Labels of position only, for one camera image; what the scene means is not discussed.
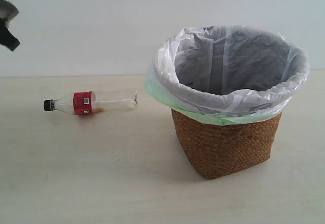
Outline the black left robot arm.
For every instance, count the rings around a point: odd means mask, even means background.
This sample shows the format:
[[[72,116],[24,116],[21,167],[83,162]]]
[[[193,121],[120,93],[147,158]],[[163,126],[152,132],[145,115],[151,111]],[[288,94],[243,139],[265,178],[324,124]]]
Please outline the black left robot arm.
[[[19,14],[17,7],[10,1],[1,0],[1,45],[14,51],[20,41],[9,31],[10,22]]]

